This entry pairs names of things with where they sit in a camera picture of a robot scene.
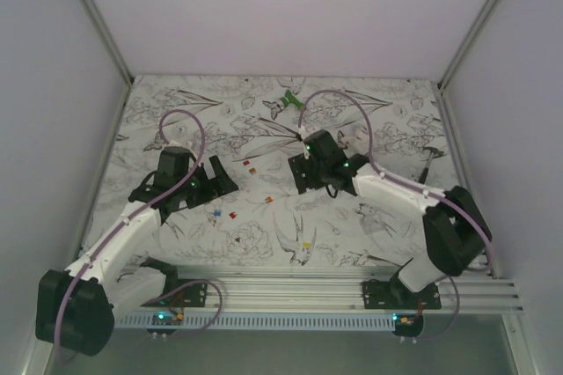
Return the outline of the metal pipe elbow fitting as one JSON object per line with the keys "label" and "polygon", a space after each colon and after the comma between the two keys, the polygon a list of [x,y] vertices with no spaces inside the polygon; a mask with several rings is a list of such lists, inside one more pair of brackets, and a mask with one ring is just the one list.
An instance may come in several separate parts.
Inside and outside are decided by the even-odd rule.
{"label": "metal pipe elbow fitting", "polygon": [[369,131],[363,126],[354,126],[347,133],[339,132],[340,142],[348,149],[367,151],[369,149]]}

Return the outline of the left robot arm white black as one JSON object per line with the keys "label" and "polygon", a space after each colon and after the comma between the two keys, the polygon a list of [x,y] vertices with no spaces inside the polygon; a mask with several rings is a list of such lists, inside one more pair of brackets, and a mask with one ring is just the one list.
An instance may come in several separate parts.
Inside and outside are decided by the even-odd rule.
{"label": "left robot arm white black", "polygon": [[171,214],[238,191],[219,157],[210,157],[209,163],[212,177],[184,147],[160,152],[157,169],[132,191],[109,230],[65,270],[50,269],[40,279],[38,340],[93,357],[107,345],[115,323],[143,305],[168,306],[189,291],[196,296],[195,306],[204,306],[212,283],[181,280],[172,264],[149,258],[131,274],[122,270]]}

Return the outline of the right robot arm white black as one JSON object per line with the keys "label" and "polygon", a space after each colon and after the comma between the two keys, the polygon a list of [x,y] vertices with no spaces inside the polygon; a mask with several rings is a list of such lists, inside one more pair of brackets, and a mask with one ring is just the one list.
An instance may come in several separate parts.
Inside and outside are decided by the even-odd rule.
{"label": "right robot arm white black", "polygon": [[492,234],[468,190],[429,187],[378,166],[371,156],[348,157],[325,130],[303,140],[303,152],[289,159],[289,167],[300,194],[321,188],[346,192],[421,223],[426,251],[410,258],[393,277],[390,297],[397,307],[410,308],[429,284],[460,276],[492,245]]}

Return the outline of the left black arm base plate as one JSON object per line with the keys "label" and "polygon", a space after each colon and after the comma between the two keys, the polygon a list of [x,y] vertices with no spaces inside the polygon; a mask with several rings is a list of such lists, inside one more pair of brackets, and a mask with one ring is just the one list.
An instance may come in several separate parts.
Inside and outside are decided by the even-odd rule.
{"label": "left black arm base plate", "polygon": [[202,280],[180,279],[167,284],[162,293],[143,306],[157,308],[203,308],[206,304],[208,286]]}

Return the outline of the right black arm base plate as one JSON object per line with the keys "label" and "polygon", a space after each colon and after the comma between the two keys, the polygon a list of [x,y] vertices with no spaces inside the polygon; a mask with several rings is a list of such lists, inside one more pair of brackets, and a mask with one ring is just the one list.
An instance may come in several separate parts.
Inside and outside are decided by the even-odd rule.
{"label": "right black arm base plate", "polygon": [[361,283],[362,300],[369,310],[440,310],[442,302],[435,284],[413,293],[401,283],[371,279]]}

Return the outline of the black fuse box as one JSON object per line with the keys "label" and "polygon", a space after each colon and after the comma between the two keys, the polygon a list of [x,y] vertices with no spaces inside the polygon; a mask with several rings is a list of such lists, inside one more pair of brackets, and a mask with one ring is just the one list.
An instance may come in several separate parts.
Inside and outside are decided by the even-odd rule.
{"label": "black fuse box", "polygon": [[308,190],[318,189],[310,158],[307,159],[304,154],[299,154],[289,158],[288,162],[298,194],[302,195]]}

